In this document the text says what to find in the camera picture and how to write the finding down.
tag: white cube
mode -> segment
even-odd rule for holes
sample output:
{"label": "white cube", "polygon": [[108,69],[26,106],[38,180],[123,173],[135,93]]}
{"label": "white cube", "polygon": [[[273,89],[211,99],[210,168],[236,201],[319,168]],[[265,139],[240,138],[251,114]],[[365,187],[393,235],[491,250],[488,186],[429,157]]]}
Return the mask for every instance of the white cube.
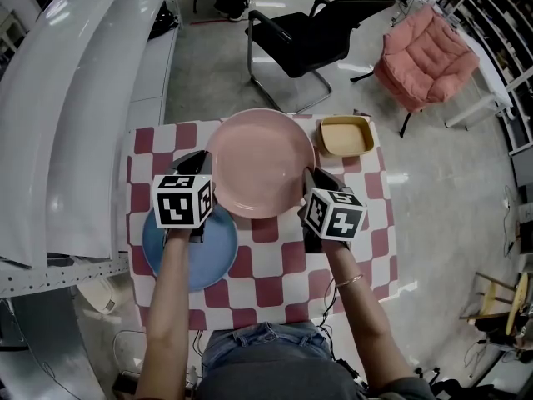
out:
{"label": "white cube", "polygon": [[352,240],[361,230],[366,206],[348,192],[313,188],[305,222],[324,240]]}
{"label": "white cube", "polygon": [[211,175],[156,175],[152,203],[159,228],[199,228],[213,210]]}

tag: bracelet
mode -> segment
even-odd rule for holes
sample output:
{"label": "bracelet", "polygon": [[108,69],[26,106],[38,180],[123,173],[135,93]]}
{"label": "bracelet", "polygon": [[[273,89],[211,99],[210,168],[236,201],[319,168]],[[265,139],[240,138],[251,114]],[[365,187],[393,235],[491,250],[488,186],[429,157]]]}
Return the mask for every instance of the bracelet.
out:
{"label": "bracelet", "polygon": [[335,285],[335,287],[338,289],[338,288],[342,288],[343,286],[346,286],[347,284],[350,284],[350,283],[353,283],[353,282],[356,282],[357,280],[363,278],[364,274],[361,273],[359,274],[358,276],[355,276],[354,278],[351,278],[350,280],[346,280],[345,282],[342,282],[342,283],[337,283]]}

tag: small yellow bowl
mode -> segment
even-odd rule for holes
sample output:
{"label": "small yellow bowl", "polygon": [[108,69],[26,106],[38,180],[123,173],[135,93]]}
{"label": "small yellow bowl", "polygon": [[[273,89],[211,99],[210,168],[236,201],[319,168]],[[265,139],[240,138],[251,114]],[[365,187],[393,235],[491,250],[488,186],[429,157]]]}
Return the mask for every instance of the small yellow bowl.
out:
{"label": "small yellow bowl", "polygon": [[326,117],[321,121],[316,136],[319,148],[326,155],[361,156],[374,148],[370,124],[364,117]]}

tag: checkered tablecloth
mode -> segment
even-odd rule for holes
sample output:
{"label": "checkered tablecloth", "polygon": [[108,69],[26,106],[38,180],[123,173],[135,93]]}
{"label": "checkered tablecloth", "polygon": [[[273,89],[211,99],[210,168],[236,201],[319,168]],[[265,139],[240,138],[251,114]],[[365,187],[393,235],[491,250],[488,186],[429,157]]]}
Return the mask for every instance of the checkered tablecloth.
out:
{"label": "checkered tablecloth", "polygon": [[[298,115],[296,122],[313,139],[326,116]],[[156,283],[142,252],[142,226],[150,211],[154,175],[191,151],[204,149],[222,121],[147,127],[131,133],[127,158],[127,243],[135,300],[142,325]],[[396,235],[385,164],[371,122],[375,148],[361,157],[324,157],[316,164],[335,174],[368,206],[362,231],[351,250],[378,299],[397,292]],[[189,295],[190,329],[241,328],[260,322],[294,323],[320,317],[333,294],[326,255],[306,254],[298,207],[279,217],[233,217],[239,248],[229,273],[218,283]],[[340,298],[332,310],[344,311]]]}

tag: office chair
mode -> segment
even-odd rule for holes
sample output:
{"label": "office chair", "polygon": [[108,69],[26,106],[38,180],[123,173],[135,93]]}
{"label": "office chair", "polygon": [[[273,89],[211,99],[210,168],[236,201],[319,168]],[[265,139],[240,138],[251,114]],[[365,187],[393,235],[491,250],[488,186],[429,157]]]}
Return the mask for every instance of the office chair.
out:
{"label": "office chair", "polygon": [[[248,72],[252,83],[272,106],[282,111],[252,72],[252,42],[271,56],[290,78],[313,73],[326,86],[327,95],[292,112],[298,114],[331,95],[331,85],[316,70],[344,59],[350,51],[350,34],[360,23],[389,8],[393,0],[315,0],[311,13],[292,13],[269,19],[257,10],[248,13]],[[320,5],[326,5],[316,12]],[[254,20],[261,23],[255,27]]]}

